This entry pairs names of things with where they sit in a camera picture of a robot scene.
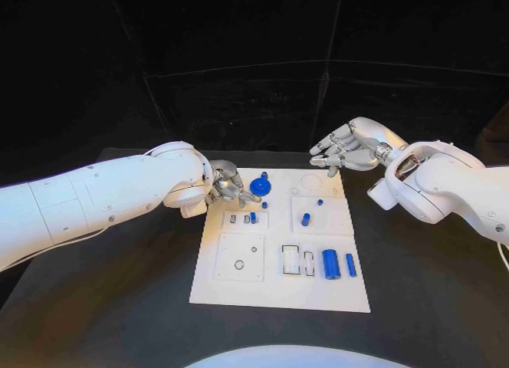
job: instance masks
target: white board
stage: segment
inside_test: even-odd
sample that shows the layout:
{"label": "white board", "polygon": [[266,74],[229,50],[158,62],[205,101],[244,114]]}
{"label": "white board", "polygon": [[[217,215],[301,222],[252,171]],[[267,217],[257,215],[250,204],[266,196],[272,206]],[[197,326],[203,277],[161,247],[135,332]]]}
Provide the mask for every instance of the white board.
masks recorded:
{"label": "white board", "polygon": [[[326,170],[239,171],[246,186],[263,171],[269,173],[272,192],[263,198],[269,208],[249,203],[241,209],[239,201],[220,201],[210,206],[191,303],[370,313],[341,174],[331,179]],[[324,199],[324,205],[318,205],[318,199]],[[252,212],[257,212],[259,223],[244,224],[244,215]],[[303,212],[312,214],[308,227],[301,223]],[[299,246],[301,262],[305,252],[313,253],[315,276],[306,275],[305,263],[302,274],[283,273],[283,245]],[[325,278],[322,251],[326,249],[338,252],[339,280]],[[355,278],[349,276],[348,253],[355,258]]]}

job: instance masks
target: black backdrop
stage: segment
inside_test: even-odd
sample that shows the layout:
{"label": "black backdrop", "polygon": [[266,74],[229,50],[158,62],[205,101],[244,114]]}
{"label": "black backdrop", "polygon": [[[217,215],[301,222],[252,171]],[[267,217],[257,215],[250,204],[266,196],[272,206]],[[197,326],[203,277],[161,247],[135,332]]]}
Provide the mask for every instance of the black backdrop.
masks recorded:
{"label": "black backdrop", "polygon": [[472,150],[508,98],[509,0],[0,0],[0,186],[108,146],[305,152],[360,115]]}

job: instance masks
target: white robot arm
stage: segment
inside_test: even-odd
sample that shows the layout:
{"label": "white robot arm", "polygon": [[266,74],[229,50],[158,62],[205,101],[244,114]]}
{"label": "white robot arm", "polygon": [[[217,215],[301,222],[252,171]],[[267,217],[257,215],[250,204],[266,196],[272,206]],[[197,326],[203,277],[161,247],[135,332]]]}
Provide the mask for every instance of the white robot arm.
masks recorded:
{"label": "white robot arm", "polygon": [[161,203],[188,218],[207,212],[207,203],[236,198],[241,206],[246,200],[260,202],[244,191],[236,165],[210,162],[185,142],[0,188],[0,271]]}
{"label": "white robot arm", "polygon": [[479,234],[509,245],[509,167],[486,168],[453,144],[411,145],[377,121],[358,117],[312,148],[312,164],[357,170],[387,166],[370,189],[384,209],[398,203],[424,222],[460,214]]}

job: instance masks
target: black tabletop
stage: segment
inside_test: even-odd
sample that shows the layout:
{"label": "black tabletop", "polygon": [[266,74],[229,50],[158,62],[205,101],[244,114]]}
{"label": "black tabletop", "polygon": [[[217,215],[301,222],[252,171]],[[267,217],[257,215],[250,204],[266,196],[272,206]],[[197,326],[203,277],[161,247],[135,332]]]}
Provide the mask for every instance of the black tabletop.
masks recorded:
{"label": "black tabletop", "polygon": [[[106,149],[102,159],[142,153]],[[312,169],[309,155],[205,152],[239,167]],[[414,367],[509,367],[509,275],[498,246],[367,195],[342,171],[371,314],[190,304],[205,216],[159,207],[41,255],[0,311],[0,366],[182,367],[269,344],[334,347]]]}

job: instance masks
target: robotic hand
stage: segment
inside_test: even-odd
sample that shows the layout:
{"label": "robotic hand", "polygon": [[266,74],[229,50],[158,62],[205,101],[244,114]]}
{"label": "robotic hand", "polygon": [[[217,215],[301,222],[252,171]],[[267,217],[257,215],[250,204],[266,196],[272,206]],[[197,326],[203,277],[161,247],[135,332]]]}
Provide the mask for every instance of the robotic hand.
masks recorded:
{"label": "robotic hand", "polygon": [[236,198],[241,207],[262,201],[244,191],[236,164],[210,162],[185,142],[0,188],[0,271],[96,236],[161,203],[181,208],[188,218],[207,212],[207,203]]}
{"label": "robotic hand", "polygon": [[398,203],[424,222],[460,214],[485,237],[509,245],[509,167],[486,168],[455,144],[411,145],[377,121],[358,117],[311,150],[312,165],[365,171],[378,164],[385,177],[368,194],[384,209]]}

